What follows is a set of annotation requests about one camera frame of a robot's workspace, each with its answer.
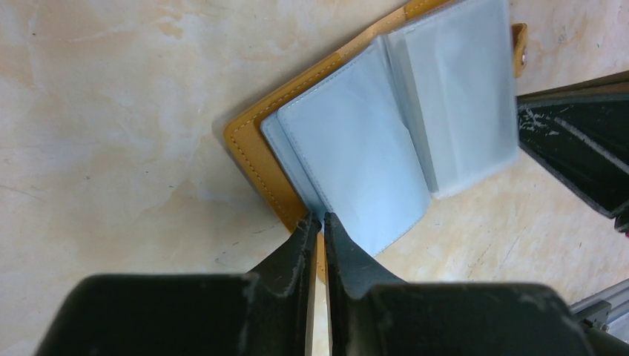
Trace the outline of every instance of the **stained surface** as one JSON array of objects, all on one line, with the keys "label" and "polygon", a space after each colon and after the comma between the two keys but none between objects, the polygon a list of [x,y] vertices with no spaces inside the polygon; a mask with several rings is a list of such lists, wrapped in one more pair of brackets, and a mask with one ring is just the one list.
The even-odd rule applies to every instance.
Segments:
[{"label": "stained surface", "polygon": [[[278,247],[289,234],[226,153],[224,124],[399,5],[3,1],[0,355],[32,353],[90,274],[243,272]],[[530,26],[520,93],[629,69],[627,1],[512,9]],[[572,303],[629,277],[629,240],[521,155],[435,202],[378,260],[414,281],[542,282]]]}]

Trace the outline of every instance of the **card holder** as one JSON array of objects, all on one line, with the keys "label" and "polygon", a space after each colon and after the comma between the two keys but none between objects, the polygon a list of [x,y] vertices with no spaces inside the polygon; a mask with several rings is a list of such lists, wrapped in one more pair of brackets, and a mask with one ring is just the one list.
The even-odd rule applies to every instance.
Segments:
[{"label": "card holder", "polygon": [[505,1],[464,0],[388,35],[261,126],[306,207],[371,255],[517,153]]}]

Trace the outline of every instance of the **brown leather wallet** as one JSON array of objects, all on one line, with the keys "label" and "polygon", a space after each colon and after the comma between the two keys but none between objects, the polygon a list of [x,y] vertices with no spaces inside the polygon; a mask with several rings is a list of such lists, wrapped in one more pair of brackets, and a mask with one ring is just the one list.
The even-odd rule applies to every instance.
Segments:
[{"label": "brown leather wallet", "polygon": [[[391,32],[409,20],[413,20],[447,2],[445,0],[413,0],[398,8],[366,28],[339,50],[276,89],[228,123],[224,131],[227,146],[288,230],[293,231],[295,229],[297,223],[306,214],[307,209],[279,162],[275,159],[260,130],[261,122],[270,113],[335,72],[361,52],[377,35]],[[514,75],[517,77],[526,65],[526,24],[514,24],[512,34],[513,69]],[[323,238],[320,236],[317,242],[317,272],[319,272],[322,280],[325,280],[324,257]]]}]

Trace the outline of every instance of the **tabletop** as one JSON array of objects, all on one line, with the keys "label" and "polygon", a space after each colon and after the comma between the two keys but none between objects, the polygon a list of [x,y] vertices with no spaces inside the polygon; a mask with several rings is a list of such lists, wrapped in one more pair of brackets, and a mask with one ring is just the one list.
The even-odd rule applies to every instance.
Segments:
[{"label": "tabletop", "polygon": [[[225,123],[402,0],[0,3],[0,355],[98,273],[232,273],[288,236]],[[529,93],[629,69],[629,1],[513,0]],[[409,281],[629,277],[629,240],[531,158],[435,201],[378,261]],[[313,355],[327,353],[317,283]]]}]

